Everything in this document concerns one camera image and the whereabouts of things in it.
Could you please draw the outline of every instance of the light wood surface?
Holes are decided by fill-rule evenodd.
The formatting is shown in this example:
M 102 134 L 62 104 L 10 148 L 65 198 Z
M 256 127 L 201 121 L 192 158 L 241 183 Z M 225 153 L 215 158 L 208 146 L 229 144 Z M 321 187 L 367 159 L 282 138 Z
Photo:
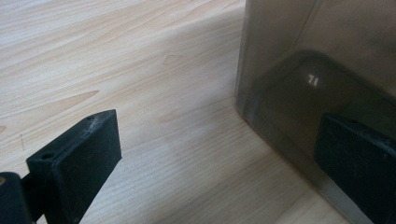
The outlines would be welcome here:
M 123 159 L 82 223 L 347 223 L 234 109 L 244 7 L 1 1 L 0 170 L 115 108 Z

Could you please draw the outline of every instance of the wood grain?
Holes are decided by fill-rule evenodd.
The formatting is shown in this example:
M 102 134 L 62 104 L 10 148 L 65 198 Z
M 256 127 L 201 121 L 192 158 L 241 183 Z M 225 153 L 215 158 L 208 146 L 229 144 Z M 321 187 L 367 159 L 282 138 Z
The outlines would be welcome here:
M 233 107 L 244 7 L 1 1 L 0 170 L 115 108 L 123 159 L 82 223 L 347 223 Z

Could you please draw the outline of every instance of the wooden table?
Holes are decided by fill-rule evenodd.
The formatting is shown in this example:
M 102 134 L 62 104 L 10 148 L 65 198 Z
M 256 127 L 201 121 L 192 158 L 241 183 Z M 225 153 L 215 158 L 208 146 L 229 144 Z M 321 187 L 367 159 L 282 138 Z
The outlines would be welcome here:
M 347 223 L 234 109 L 245 1 L 0 4 L 1 171 L 117 109 L 123 159 L 82 223 Z

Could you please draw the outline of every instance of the screw hole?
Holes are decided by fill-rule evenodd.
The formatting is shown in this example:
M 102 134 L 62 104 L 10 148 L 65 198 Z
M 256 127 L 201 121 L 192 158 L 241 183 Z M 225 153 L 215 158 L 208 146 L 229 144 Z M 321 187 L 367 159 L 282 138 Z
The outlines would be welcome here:
M 53 156 L 54 156 L 53 153 L 46 153 L 46 154 L 44 154 L 44 155 L 41 157 L 41 159 L 43 159 L 43 160 L 49 160 L 49 159 L 51 159 Z

